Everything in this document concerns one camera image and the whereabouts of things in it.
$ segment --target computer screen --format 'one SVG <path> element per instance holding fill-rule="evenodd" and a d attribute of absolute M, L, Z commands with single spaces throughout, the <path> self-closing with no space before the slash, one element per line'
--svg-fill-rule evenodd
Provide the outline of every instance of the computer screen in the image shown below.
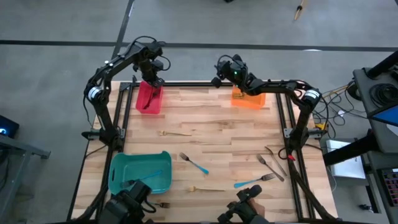
<path fill-rule="evenodd" d="M 14 138 L 19 128 L 19 124 L 0 115 L 0 134 Z"/>
<path fill-rule="evenodd" d="M 370 118 L 386 124 L 398 126 L 398 105 L 377 112 L 373 114 Z"/>

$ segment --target wooden tabletop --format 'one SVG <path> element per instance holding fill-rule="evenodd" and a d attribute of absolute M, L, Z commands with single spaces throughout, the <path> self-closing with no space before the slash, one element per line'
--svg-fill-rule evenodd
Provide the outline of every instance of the wooden tabletop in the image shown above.
<path fill-rule="evenodd" d="M 120 82 L 112 82 L 108 103 L 112 118 L 119 84 Z M 172 156 L 173 180 L 170 190 L 164 194 L 149 196 L 152 202 L 171 203 L 171 208 L 158 207 L 155 214 L 146 214 L 146 218 L 152 218 L 155 222 L 217 221 L 217 217 L 227 211 L 227 204 L 238 200 L 236 193 L 243 187 L 235 189 L 233 185 L 236 182 L 271 173 L 256 159 L 256 154 L 259 153 L 276 172 L 283 175 L 264 150 L 264 146 L 268 146 L 277 157 L 278 150 L 284 147 L 275 94 L 266 95 L 266 103 L 262 109 L 250 110 L 231 106 L 231 91 L 231 87 L 164 87 L 160 114 L 148 115 L 140 114 L 135 109 L 138 88 L 134 90 L 124 153 L 154 154 L 167 151 Z M 120 124 L 124 115 L 123 106 Z M 294 111 L 297 118 L 298 108 L 294 107 Z M 308 127 L 313 126 L 313 121 L 310 121 Z M 94 128 L 100 128 L 98 121 Z M 159 131 L 189 133 L 191 136 L 159 136 Z M 319 146 L 314 139 L 308 140 L 308 143 Z M 87 153 L 101 146 L 103 143 L 92 141 Z M 210 173 L 205 175 L 191 163 L 182 160 L 178 156 L 180 152 L 184 152 Z M 337 217 L 322 152 L 304 147 L 303 156 L 312 192 L 328 212 Z M 72 218 L 81 215 L 98 193 L 105 158 L 106 149 L 103 149 L 85 160 Z M 289 174 L 286 161 L 277 159 Z M 289 177 L 285 177 L 284 182 L 275 178 L 255 184 L 262 187 L 262 193 L 256 197 L 256 202 L 265 206 L 265 218 L 268 221 L 297 221 Z M 186 189 L 190 186 L 225 191 L 189 192 Z M 300 198 L 304 217 L 308 217 L 301 189 Z"/>

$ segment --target utensil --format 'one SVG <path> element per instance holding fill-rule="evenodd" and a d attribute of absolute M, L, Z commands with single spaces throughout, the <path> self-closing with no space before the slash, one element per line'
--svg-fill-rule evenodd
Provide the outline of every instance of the utensil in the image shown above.
<path fill-rule="evenodd" d="M 244 186 L 246 184 L 250 184 L 250 183 L 256 182 L 258 180 L 262 180 L 262 181 L 271 180 L 274 177 L 275 177 L 275 174 L 266 174 L 266 175 L 263 175 L 262 177 L 260 177 L 260 178 L 258 178 L 256 180 L 250 180 L 250 181 L 246 181 L 246 182 L 236 183 L 236 184 L 234 184 L 234 188 L 242 187 L 242 186 Z"/>
<path fill-rule="evenodd" d="M 161 173 L 162 173 L 162 171 L 158 170 L 158 171 L 154 172 L 153 174 L 138 178 L 138 180 L 144 180 L 144 179 L 149 178 L 149 177 L 154 177 L 154 176 L 160 175 Z M 136 180 L 127 180 L 127 181 L 125 181 L 123 183 L 120 183 L 120 187 L 122 187 L 122 188 L 130 187 L 135 181 Z"/>
<path fill-rule="evenodd" d="M 160 208 L 170 208 L 170 203 L 167 202 L 160 202 L 160 203 L 155 203 L 155 202 L 150 202 L 153 205 L 157 205 Z"/>
<path fill-rule="evenodd" d="M 270 169 L 270 170 L 276 175 L 276 177 L 278 177 L 278 179 L 279 179 L 280 181 L 282 181 L 282 182 L 285 181 L 285 179 L 284 179 L 283 177 L 281 177 L 277 172 L 275 172 L 275 171 L 267 164 L 266 160 L 265 160 L 260 154 L 257 154 L 256 157 L 257 157 L 257 159 L 259 160 L 259 162 L 262 163 L 262 164 L 264 164 L 264 165 L 266 165 L 266 166 L 268 167 L 268 169 Z"/>
<path fill-rule="evenodd" d="M 188 157 L 187 155 L 185 155 L 184 153 L 180 152 L 180 157 L 181 157 L 183 160 L 185 160 L 185 161 L 190 161 L 193 165 L 195 165 L 197 168 L 199 168 L 199 169 L 200 169 L 202 172 L 204 172 L 205 174 L 209 174 L 209 172 L 208 172 L 205 168 L 203 168 L 203 167 L 199 166 L 198 164 L 192 162 L 192 161 L 189 159 L 189 157 Z"/>
<path fill-rule="evenodd" d="M 180 135 L 180 136 L 192 136 L 191 134 L 185 134 L 185 133 L 171 133 L 168 131 L 159 131 L 160 136 L 166 136 L 168 134 L 174 134 L 174 135 Z"/>
<path fill-rule="evenodd" d="M 190 191 L 190 192 L 194 192 L 194 191 L 197 191 L 197 190 L 214 191 L 214 192 L 225 191 L 225 190 L 218 190 L 218 189 L 202 189 L 202 188 L 198 188 L 198 187 L 195 187 L 195 186 L 190 186 L 189 188 L 187 188 L 187 191 Z"/>
<path fill-rule="evenodd" d="M 264 146 L 265 149 L 267 149 L 267 151 L 270 153 L 272 159 L 276 162 L 276 164 L 278 165 L 280 171 L 282 171 L 282 173 L 284 173 L 285 177 L 287 177 L 287 174 L 285 172 L 285 170 L 282 168 L 282 166 L 279 164 L 278 160 L 276 160 L 274 152 L 272 152 L 272 150 L 270 150 L 267 146 Z"/>
<path fill-rule="evenodd" d="M 234 94 L 232 94 L 232 97 L 234 99 L 243 99 L 244 98 L 244 93 L 234 93 Z"/>

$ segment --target gold fork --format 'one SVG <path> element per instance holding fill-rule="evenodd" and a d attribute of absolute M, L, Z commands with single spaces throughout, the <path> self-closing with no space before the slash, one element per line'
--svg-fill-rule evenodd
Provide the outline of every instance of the gold fork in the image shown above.
<path fill-rule="evenodd" d="M 168 134 L 174 134 L 174 135 L 179 135 L 179 136 L 192 136 L 191 134 L 184 134 L 184 133 L 172 133 L 168 131 L 159 131 L 160 136 L 166 136 Z"/>

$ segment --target cable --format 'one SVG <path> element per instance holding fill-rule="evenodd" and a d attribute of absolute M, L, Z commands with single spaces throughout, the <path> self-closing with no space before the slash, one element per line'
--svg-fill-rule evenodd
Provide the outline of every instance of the cable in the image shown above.
<path fill-rule="evenodd" d="M 329 167 L 326 167 L 326 170 L 329 171 L 329 173 L 330 173 L 330 175 L 331 175 L 331 178 L 333 178 L 333 181 L 335 182 L 335 186 L 334 186 L 333 189 L 331 190 L 332 192 L 334 192 L 334 191 L 336 190 L 336 188 L 337 188 L 337 181 L 336 181 L 336 179 L 335 179 L 335 176 L 331 173 L 330 168 L 329 168 Z"/>
<path fill-rule="evenodd" d="M 90 127 L 92 128 L 93 124 L 90 122 L 90 116 L 88 115 L 88 110 L 87 110 L 87 107 L 86 107 L 86 96 L 85 95 L 83 95 L 83 107 L 85 108 L 85 111 L 86 111 L 87 121 L 90 124 Z"/>
<path fill-rule="evenodd" d="M 147 212 L 147 213 L 155 213 L 155 212 L 156 212 L 156 208 L 148 202 L 148 199 L 145 198 L 144 201 L 145 201 L 145 203 L 146 203 L 152 210 L 148 210 L 148 209 L 144 208 L 144 207 L 141 205 L 141 208 L 143 209 L 143 211 L 145 211 L 145 212 Z"/>
<path fill-rule="evenodd" d="M 369 90 L 372 102 L 378 108 L 398 100 L 398 89 L 389 83 L 372 86 Z"/>
<path fill-rule="evenodd" d="M 101 149 L 103 149 L 103 148 L 105 148 L 105 147 L 106 147 L 106 145 L 104 145 L 104 146 L 102 146 L 102 147 L 100 147 L 100 148 L 95 149 L 94 151 L 92 151 L 92 152 L 90 152 L 89 154 L 87 154 L 87 155 L 85 156 L 85 159 L 86 159 L 89 155 L 91 155 L 91 154 L 93 154 L 93 153 L 96 153 L 96 152 L 98 152 L 99 150 L 101 150 Z"/>
<path fill-rule="evenodd" d="M 160 55 L 159 57 L 164 58 L 164 59 L 166 59 L 166 60 L 169 62 L 169 66 L 168 66 L 166 69 L 162 69 L 162 71 L 167 71 L 167 70 L 169 70 L 170 67 L 172 66 L 172 63 L 170 62 L 170 60 L 169 60 L 167 57 L 164 57 L 164 56 L 161 56 L 161 55 Z"/>
<path fill-rule="evenodd" d="M 299 96 L 297 96 L 297 97 L 302 97 L 303 96 L 303 92 L 302 91 L 300 91 L 300 90 L 294 90 L 295 92 L 299 92 L 300 94 L 299 94 Z"/>
<path fill-rule="evenodd" d="M 323 149 L 322 149 L 322 148 L 325 148 L 325 149 L 339 149 L 339 148 L 318 147 L 318 146 L 314 146 L 313 144 L 308 144 L 308 143 L 305 143 L 304 146 L 310 146 L 310 147 L 313 147 L 313 148 L 315 148 L 315 149 L 319 149 L 319 150 L 321 150 L 321 152 L 323 152 Z M 282 157 L 282 156 L 280 155 L 281 152 L 282 152 L 284 149 L 285 149 L 285 147 L 283 147 L 282 149 L 279 149 L 279 151 L 278 151 L 278 157 L 279 157 L 279 159 L 283 159 L 283 160 L 286 160 L 286 159 L 287 159 L 287 157 Z"/>
<path fill-rule="evenodd" d="M 338 88 L 335 88 L 334 90 L 329 90 L 329 91 L 326 91 L 326 92 L 324 92 L 324 93 L 330 93 L 330 94 L 327 94 L 326 96 L 329 96 L 329 102 L 326 102 L 326 100 L 323 98 L 322 99 L 322 101 L 321 101 L 321 103 L 324 103 L 325 104 L 325 107 L 322 109 L 322 110 L 314 110 L 313 111 L 313 117 L 314 117 L 314 119 L 318 119 L 319 120 L 319 123 L 321 123 L 322 122 L 322 120 L 325 120 L 325 128 L 326 127 L 330 127 L 332 130 L 333 130 L 333 137 L 332 136 L 330 136 L 330 133 L 328 132 L 327 134 L 328 134 L 328 136 L 329 136 L 329 138 L 335 138 L 336 137 L 336 129 L 334 128 L 334 126 L 330 123 L 330 122 L 328 122 L 329 121 L 329 119 L 332 119 L 332 121 L 333 121 L 333 123 L 335 124 L 335 125 L 337 125 L 337 126 L 342 126 L 342 125 L 345 125 L 346 124 L 346 120 L 345 120 L 345 118 L 343 117 L 343 115 L 344 114 L 351 114 L 352 116 L 355 116 L 355 117 L 358 117 L 358 118 L 362 118 L 362 119 L 368 119 L 367 117 L 365 117 L 365 116 L 361 116 L 360 114 L 356 114 L 356 113 L 364 113 L 365 111 L 360 111 L 360 110 L 356 110 L 355 109 L 355 107 L 354 107 L 354 104 L 349 100 L 349 98 L 348 98 L 348 96 L 347 96 L 347 89 L 348 89 L 348 87 L 349 87 L 349 85 L 345 85 L 345 86 L 341 86 L 341 87 L 338 87 Z M 347 102 L 351 105 L 351 108 L 350 109 L 346 109 L 346 108 L 343 108 L 343 107 L 341 107 L 340 105 L 338 105 L 338 103 L 341 103 L 342 102 L 342 94 L 344 94 L 344 96 L 345 96 L 345 98 L 346 98 L 346 100 L 347 100 Z M 333 110 L 333 112 L 335 112 L 335 115 L 334 116 L 329 116 L 328 115 L 328 113 L 327 113 L 327 110 L 328 109 L 331 109 L 331 110 Z M 326 117 L 324 116 L 324 115 L 322 115 L 321 113 L 322 112 L 324 112 L 326 110 Z"/>
<path fill-rule="evenodd" d="M 228 58 L 230 58 L 233 62 L 237 63 L 237 64 L 242 68 L 242 66 L 238 63 L 238 61 L 235 60 L 235 59 L 233 59 L 233 58 L 232 58 L 231 56 L 229 56 L 229 55 L 222 55 L 221 57 L 219 57 L 219 58 L 218 58 L 218 61 L 217 61 L 217 66 L 218 66 L 218 64 L 220 63 L 220 61 L 221 61 L 221 59 L 222 59 L 223 57 L 228 57 Z"/>

